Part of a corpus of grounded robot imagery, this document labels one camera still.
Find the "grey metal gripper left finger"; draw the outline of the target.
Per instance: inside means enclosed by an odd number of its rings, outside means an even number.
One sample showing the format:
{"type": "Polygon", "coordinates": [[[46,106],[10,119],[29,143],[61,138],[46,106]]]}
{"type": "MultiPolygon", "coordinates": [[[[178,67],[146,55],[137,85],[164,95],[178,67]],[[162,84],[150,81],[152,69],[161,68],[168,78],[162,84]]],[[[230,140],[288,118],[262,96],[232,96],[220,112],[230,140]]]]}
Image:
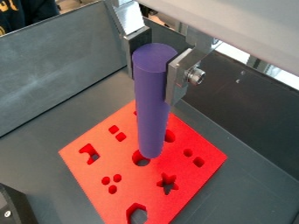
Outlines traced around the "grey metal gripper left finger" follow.
{"type": "Polygon", "coordinates": [[[122,42],[126,70],[133,77],[132,53],[152,42],[152,31],[144,23],[138,3],[134,0],[104,0],[122,42]]]}

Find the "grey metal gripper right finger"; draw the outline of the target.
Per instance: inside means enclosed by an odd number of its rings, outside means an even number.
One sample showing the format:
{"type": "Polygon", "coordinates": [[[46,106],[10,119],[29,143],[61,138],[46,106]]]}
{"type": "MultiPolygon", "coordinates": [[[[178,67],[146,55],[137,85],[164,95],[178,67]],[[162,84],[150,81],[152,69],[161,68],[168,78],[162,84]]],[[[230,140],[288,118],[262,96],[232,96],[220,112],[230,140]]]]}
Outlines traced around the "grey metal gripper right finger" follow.
{"type": "Polygon", "coordinates": [[[189,85],[201,84],[205,77],[201,61],[221,44],[217,38],[190,26],[186,28],[185,42],[190,47],[173,57],[166,66],[164,101],[169,106],[184,97],[189,85]]]}

